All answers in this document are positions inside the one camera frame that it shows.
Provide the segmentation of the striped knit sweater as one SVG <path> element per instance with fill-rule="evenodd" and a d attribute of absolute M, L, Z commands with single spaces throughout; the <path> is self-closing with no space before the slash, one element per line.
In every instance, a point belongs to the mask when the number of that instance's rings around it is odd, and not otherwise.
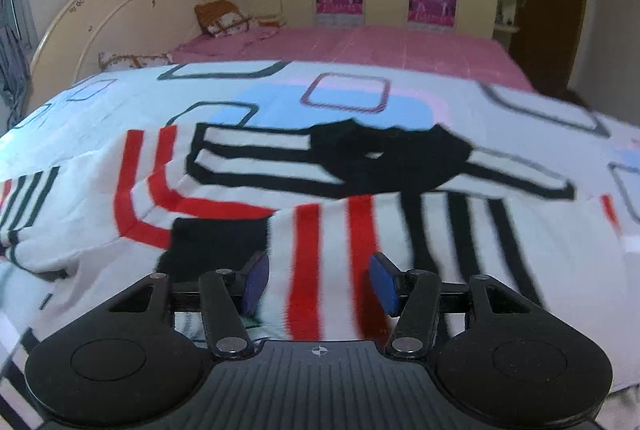
<path fill-rule="evenodd" d="M 383 340 L 370 259 L 450 283 L 487 274 L 639 372 L 627 256 L 608 196 L 441 127 L 130 130 L 1 187 L 1 253 L 58 286 L 50 335 L 153 272 L 194 283 L 269 260 L 254 337 Z"/>

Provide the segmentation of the white patterned duvet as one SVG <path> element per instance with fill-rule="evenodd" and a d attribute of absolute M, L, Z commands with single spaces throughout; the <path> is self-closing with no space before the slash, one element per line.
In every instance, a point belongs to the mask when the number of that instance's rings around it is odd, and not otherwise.
<path fill-rule="evenodd" d="M 39 106 L 1 140 L 1 186 L 95 152 L 130 130 L 222 124 L 441 127 L 469 144 L 608 196 L 639 325 L 639 132 L 502 86 L 372 66 L 249 60 L 107 72 Z M 45 337 L 58 280 L 20 268 L 24 309 L 1 367 L 6 429 L 634 429 L 639 373 L 616 384 L 594 340 L 487 274 L 442 281 L 425 358 L 383 340 L 254 337 L 248 358 L 209 351 L 198 280 L 153 272 Z M 390 317 L 390 332 L 396 320 Z"/>

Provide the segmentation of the pink bed sheet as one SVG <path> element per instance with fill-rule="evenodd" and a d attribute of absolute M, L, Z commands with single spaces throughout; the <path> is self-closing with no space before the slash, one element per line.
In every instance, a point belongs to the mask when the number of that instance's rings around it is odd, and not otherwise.
<path fill-rule="evenodd" d="M 300 60 L 371 65 L 534 90 L 520 66 L 495 40 L 385 26 L 258 27 L 220 38 L 202 34 L 171 50 L 170 57 L 175 63 Z"/>

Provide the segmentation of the flat patterned pillow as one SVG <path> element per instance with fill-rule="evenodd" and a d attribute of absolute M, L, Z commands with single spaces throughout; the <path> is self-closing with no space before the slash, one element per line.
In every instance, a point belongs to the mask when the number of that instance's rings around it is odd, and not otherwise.
<path fill-rule="evenodd" d="M 99 52 L 98 64 L 101 72 L 121 72 L 122 70 L 160 67 L 174 62 L 169 53 L 140 55 L 115 52 Z"/>

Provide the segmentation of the orange patterned pillow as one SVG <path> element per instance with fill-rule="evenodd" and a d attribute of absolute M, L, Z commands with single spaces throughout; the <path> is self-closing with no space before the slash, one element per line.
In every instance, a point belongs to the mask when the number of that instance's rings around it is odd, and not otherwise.
<path fill-rule="evenodd" d="M 229 0 L 195 5 L 194 13 L 202 33 L 214 38 L 242 34 L 254 26 L 254 20 Z"/>

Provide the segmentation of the cream curved headboard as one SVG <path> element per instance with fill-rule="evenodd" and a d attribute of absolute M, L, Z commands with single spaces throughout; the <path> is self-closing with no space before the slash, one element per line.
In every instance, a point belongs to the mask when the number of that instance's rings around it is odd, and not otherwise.
<path fill-rule="evenodd" d="M 99 71 L 101 52 L 165 53 L 201 33 L 194 8 L 216 0 L 70 0 L 44 33 L 32 62 L 33 112 Z"/>

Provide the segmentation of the grey curtain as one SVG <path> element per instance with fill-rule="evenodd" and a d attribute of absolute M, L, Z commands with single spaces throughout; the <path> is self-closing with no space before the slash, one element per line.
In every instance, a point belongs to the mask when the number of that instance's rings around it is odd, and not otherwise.
<path fill-rule="evenodd" d="M 32 49 L 30 9 L 21 0 L 1 0 L 1 103 L 6 108 L 6 127 L 15 127 L 24 117 L 30 85 L 28 52 Z"/>

